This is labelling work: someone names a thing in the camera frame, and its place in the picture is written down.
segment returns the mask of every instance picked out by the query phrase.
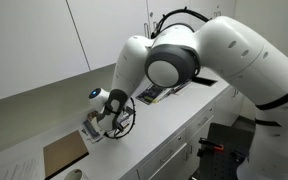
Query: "drawer handle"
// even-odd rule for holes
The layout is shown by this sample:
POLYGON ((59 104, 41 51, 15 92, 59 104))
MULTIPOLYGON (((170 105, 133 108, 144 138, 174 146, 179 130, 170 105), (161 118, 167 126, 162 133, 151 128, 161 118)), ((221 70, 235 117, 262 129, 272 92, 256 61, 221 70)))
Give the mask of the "drawer handle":
POLYGON ((172 156, 172 154, 173 154, 173 150, 171 149, 170 154, 166 158, 160 159, 161 163, 165 163, 172 156))
POLYGON ((235 97, 236 95, 238 95, 238 90, 237 90, 237 89, 234 89, 234 92, 233 92, 233 96, 232 96, 232 97, 235 97))
POLYGON ((202 120, 202 122, 198 123, 197 125, 198 125, 198 126, 203 126, 203 125, 206 123, 207 120, 208 120, 208 118, 207 118, 207 117, 204 117, 203 120, 202 120))
POLYGON ((190 154, 193 154, 193 146, 191 144, 190 144, 189 148, 190 148, 190 154))

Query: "paper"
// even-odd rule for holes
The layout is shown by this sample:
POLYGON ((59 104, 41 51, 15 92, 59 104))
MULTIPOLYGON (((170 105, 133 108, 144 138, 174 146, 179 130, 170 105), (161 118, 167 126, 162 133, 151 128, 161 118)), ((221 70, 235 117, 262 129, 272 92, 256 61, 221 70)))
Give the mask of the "paper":
POLYGON ((0 180, 43 179, 42 154, 20 158, 0 168, 0 180))

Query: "wooden cutting board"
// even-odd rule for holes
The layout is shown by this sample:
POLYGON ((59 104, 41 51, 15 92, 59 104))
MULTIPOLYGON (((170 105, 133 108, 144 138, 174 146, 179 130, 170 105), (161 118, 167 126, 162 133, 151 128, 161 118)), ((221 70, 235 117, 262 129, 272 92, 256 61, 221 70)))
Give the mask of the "wooden cutting board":
POLYGON ((45 180, 56 176, 89 153, 79 131, 75 131, 43 148, 45 180))

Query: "upper cabinet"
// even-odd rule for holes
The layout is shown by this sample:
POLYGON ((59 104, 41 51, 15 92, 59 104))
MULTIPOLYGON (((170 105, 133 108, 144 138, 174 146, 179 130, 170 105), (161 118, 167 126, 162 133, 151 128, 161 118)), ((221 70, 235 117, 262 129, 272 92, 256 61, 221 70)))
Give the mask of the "upper cabinet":
MULTIPOLYGON (((217 16, 234 16, 236 0, 190 0, 191 9, 207 18, 217 16)), ((198 30, 205 22, 191 16, 190 25, 198 30)))
POLYGON ((65 0, 0 0, 0 99, 87 71, 65 0))
POLYGON ((68 0, 91 70, 116 63, 126 40, 147 36, 145 0, 68 0))
MULTIPOLYGON (((147 7, 149 13, 149 21, 151 32, 154 31, 156 24, 163 18, 163 14, 167 14, 177 9, 190 9, 190 0, 147 0, 147 7)), ((163 28, 174 23, 189 24, 188 14, 175 14, 167 18, 163 24, 163 28)))

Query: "black cable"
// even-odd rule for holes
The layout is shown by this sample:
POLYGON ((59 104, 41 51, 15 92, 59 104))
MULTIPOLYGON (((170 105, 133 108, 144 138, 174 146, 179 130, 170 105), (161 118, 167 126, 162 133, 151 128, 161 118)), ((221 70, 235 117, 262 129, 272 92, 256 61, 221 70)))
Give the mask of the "black cable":
POLYGON ((262 105, 256 105, 256 107, 262 111, 264 110, 269 110, 269 109, 274 109, 274 108, 277 108, 279 106, 282 106, 284 104, 288 103, 288 93, 285 94, 283 97, 273 101, 273 102, 270 102, 270 103, 267 103, 267 104, 262 104, 262 105))
POLYGON ((131 99, 132 105, 133 105, 133 121, 132 121, 132 124, 131 124, 130 129, 129 129, 126 133, 124 133, 123 135, 121 135, 121 136, 117 136, 117 135, 121 132, 121 131, 120 131, 120 132, 117 132, 117 129, 114 131, 114 136, 113 136, 113 137, 112 137, 112 136, 109 136, 107 133, 104 133, 104 135, 105 135, 107 138, 109 138, 109 139, 120 139, 120 138, 128 135, 128 134, 130 133, 130 131, 133 129, 133 127, 134 127, 134 125, 135 125, 136 111, 135 111, 135 103, 134 103, 134 100, 133 100, 133 98, 130 98, 130 99, 131 99))
POLYGON ((189 9, 187 9, 187 7, 185 7, 184 9, 177 9, 177 10, 169 12, 166 15, 163 14, 163 18, 160 20, 160 22, 157 23, 154 32, 151 34, 151 38, 154 39, 156 36, 158 36, 161 33, 162 26, 163 26, 163 24, 167 18, 169 18, 170 16, 172 16, 174 14, 178 14, 178 13, 190 14, 190 15, 192 15, 192 16, 194 16, 194 17, 196 17, 196 18, 198 18, 204 22, 209 21, 209 19, 206 18, 205 16, 203 16, 202 14, 199 14, 198 12, 189 10, 189 9))

